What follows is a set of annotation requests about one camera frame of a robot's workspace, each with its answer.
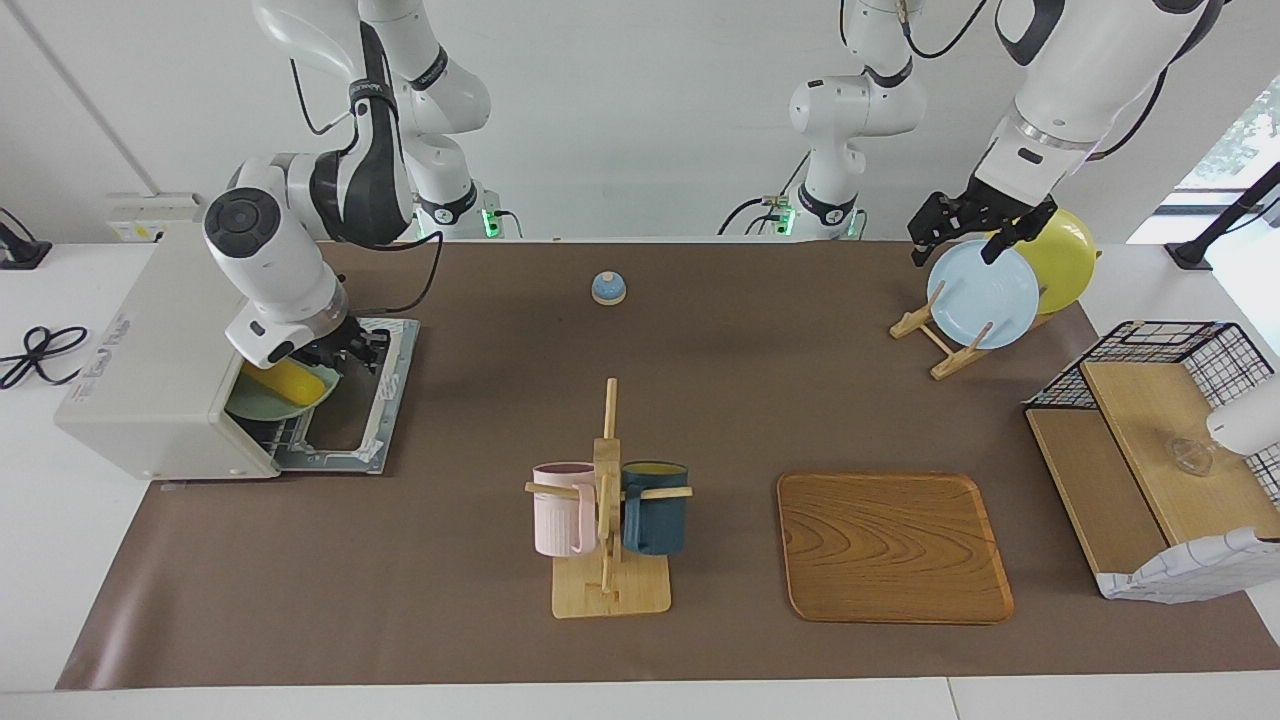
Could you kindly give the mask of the light blue plate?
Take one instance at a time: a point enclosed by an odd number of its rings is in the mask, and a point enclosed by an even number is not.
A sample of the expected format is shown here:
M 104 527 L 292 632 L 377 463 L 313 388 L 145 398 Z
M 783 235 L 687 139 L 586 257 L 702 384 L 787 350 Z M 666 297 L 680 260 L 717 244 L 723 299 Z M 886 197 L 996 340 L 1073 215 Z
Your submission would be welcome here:
M 968 240 L 948 249 L 932 266 L 925 296 L 941 288 L 932 307 L 936 325 L 954 342 L 993 350 L 1020 340 L 1039 306 L 1039 284 L 1030 264 L 1012 250 L 986 264 L 984 240 Z

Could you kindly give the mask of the yellow plate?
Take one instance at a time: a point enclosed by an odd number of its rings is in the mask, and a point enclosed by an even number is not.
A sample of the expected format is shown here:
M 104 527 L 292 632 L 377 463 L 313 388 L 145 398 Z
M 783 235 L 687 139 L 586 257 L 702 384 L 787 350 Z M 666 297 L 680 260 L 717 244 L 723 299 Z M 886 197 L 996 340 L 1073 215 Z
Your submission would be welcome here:
M 1100 250 L 1088 225 L 1066 209 L 1059 209 L 1030 241 L 1014 251 L 1030 265 L 1039 288 L 1038 315 L 1061 311 L 1089 287 Z

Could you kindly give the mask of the yellow corn cob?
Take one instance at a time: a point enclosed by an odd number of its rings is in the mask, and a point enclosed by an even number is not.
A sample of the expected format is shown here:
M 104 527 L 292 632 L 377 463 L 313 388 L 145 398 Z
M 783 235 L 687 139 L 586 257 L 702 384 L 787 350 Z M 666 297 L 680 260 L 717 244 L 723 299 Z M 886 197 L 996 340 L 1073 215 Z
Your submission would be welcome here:
M 246 363 L 241 366 L 239 373 L 283 401 L 298 407 L 319 402 L 326 393 L 325 380 L 310 366 L 291 357 L 270 368 Z

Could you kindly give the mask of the pale green plate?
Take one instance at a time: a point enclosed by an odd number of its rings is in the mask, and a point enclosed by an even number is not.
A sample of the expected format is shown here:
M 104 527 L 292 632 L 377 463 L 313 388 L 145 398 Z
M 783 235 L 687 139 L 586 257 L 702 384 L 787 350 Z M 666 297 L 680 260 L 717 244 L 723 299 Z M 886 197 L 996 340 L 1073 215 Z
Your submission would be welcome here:
M 260 384 L 241 375 L 239 372 L 230 396 L 227 400 L 227 411 L 252 421 L 280 421 L 315 409 L 333 393 L 342 379 L 342 374 L 324 365 L 310 368 L 325 380 L 326 393 L 321 401 L 306 407 L 291 405 Z

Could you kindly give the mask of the pink mug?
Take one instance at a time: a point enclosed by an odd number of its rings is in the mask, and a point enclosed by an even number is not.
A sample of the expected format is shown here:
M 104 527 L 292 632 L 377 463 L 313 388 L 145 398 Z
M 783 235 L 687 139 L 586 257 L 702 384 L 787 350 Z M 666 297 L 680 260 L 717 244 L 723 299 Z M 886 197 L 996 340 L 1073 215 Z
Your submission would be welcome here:
M 595 468 L 591 462 L 545 462 L 532 469 L 532 482 L 572 492 L 571 497 L 532 496 L 532 543 L 548 557 L 591 553 L 598 544 Z

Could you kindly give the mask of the wooden serving tray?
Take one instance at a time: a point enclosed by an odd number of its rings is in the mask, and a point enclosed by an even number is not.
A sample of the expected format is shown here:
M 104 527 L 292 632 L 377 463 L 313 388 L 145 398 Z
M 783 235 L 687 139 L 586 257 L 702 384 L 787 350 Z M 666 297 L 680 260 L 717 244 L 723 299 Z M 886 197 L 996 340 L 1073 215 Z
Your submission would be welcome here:
M 1014 615 L 968 475 L 791 471 L 776 500 L 787 597 L 803 620 L 988 626 Z

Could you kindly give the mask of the wooden mug tree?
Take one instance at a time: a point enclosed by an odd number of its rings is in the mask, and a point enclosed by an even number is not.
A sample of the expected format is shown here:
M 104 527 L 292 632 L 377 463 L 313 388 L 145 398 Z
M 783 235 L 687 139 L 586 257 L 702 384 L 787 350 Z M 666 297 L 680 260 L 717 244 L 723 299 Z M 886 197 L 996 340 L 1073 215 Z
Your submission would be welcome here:
M 616 437 L 618 380 L 605 384 L 602 437 L 593 445 L 591 492 L 580 484 L 557 486 L 538 479 L 524 486 L 535 498 L 575 501 L 575 523 L 584 529 L 580 515 L 593 511 L 589 551 L 575 550 L 554 556 L 550 571 L 550 611 L 559 620 L 617 618 L 667 612 L 671 609 L 669 566 L 664 556 L 634 553 L 623 547 L 623 512 L 632 505 L 694 496 L 690 486 L 654 488 L 639 492 L 630 501 L 623 488 L 620 439 Z

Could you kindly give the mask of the black clamp stand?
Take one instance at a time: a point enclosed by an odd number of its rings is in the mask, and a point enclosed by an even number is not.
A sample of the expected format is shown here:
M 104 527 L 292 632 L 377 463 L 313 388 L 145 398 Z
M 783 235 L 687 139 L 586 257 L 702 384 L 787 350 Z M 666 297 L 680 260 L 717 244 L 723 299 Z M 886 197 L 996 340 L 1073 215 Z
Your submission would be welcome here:
M 1236 200 L 1226 206 L 1202 232 L 1190 241 L 1183 243 L 1166 243 L 1164 246 L 1167 255 L 1183 270 L 1212 270 L 1212 265 L 1206 260 L 1206 254 L 1222 236 L 1245 227 L 1242 220 L 1276 187 L 1280 187 L 1280 161 L 1274 163 L 1251 187 L 1240 193 Z
M 0 206 L 0 269 L 32 270 L 51 249 L 50 241 L 36 238 L 20 218 Z

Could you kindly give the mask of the wooden plate rack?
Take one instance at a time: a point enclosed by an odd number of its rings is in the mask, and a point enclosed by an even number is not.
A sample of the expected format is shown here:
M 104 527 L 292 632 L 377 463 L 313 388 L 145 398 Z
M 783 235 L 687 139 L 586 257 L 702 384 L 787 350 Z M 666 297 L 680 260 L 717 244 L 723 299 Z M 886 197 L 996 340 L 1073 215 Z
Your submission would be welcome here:
M 1053 314 L 1037 314 L 1028 284 L 1002 291 L 959 279 L 937 281 L 928 286 L 924 304 L 904 313 L 888 333 L 893 340 L 924 336 L 942 352 L 929 375 L 945 380 L 1052 319 Z

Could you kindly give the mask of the small clear glass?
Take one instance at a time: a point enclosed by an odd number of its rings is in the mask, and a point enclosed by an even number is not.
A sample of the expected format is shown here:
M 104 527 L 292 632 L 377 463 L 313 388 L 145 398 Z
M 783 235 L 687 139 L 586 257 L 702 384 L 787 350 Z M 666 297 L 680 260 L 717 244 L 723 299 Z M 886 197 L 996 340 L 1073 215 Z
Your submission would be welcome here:
M 1175 465 L 1193 477 L 1208 477 L 1213 470 L 1216 445 L 1187 437 L 1174 437 L 1167 443 Z

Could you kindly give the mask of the white checkered cloth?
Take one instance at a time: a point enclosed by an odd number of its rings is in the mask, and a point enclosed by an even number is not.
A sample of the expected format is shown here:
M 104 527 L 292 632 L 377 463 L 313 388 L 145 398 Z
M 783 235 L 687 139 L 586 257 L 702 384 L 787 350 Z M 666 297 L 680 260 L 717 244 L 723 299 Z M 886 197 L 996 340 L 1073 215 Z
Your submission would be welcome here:
M 1206 536 L 1156 553 L 1132 573 L 1094 575 L 1106 600 L 1190 603 L 1280 580 L 1280 538 L 1252 527 Z

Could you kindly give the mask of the white rounded device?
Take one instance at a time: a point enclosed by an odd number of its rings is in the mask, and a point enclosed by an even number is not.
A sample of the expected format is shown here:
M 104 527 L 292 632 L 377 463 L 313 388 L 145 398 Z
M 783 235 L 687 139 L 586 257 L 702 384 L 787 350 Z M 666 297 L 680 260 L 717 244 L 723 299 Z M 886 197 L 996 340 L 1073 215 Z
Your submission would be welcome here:
M 1206 429 L 1216 445 L 1243 457 L 1280 443 L 1280 374 L 1215 409 Z

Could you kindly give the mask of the beige toaster oven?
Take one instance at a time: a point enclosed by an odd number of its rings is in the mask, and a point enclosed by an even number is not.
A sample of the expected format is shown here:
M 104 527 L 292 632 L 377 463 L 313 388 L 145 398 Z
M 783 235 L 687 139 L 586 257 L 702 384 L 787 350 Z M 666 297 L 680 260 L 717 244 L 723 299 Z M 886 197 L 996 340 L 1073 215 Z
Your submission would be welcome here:
M 251 421 L 228 407 L 243 361 L 224 331 L 243 306 L 198 225 L 166 231 L 70 383 L 55 424 L 146 482 L 381 473 L 419 322 L 364 318 L 380 346 L 375 368 L 351 359 L 319 406 Z

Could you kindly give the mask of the white wall socket box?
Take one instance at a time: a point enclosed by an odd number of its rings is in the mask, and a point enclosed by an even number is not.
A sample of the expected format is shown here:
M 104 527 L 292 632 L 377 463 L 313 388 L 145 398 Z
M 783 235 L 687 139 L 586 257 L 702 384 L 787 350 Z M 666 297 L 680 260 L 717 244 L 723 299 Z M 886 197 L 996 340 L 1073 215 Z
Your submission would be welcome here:
M 197 222 L 200 201 L 195 193 L 109 193 L 108 228 L 125 243 L 155 243 L 173 227 Z

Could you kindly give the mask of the brown table mat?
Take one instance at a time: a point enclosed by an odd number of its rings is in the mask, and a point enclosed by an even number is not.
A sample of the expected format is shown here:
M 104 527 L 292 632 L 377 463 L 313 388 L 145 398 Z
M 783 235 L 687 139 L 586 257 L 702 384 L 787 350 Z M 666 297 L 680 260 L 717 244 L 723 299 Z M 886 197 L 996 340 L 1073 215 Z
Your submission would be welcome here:
M 180 685 L 654 682 L 1280 669 L 1243 594 L 1100 596 L 1021 414 L 1096 334 L 1071 310 L 936 382 L 891 340 L 906 243 L 449 243 L 379 477 L 148 488 L 58 680 Z M 595 274 L 627 296 L 602 306 Z M 579 461 L 620 380 L 625 457 L 690 468 L 673 605 L 556 620 L 522 489 Z M 955 471 L 1012 587 L 992 626 L 801 620 L 774 484 Z

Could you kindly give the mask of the dark blue mug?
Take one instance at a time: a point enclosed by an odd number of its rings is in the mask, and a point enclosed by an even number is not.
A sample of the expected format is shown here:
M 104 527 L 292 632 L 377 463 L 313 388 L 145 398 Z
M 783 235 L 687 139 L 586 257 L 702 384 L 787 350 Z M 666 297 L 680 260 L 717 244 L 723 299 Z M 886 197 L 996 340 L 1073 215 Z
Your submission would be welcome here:
M 689 468 L 678 462 L 635 461 L 621 468 L 625 492 L 623 548 L 632 553 L 680 553 L 686 539 L 687 500 L 641 498 L 645 489 L 689 486 Z

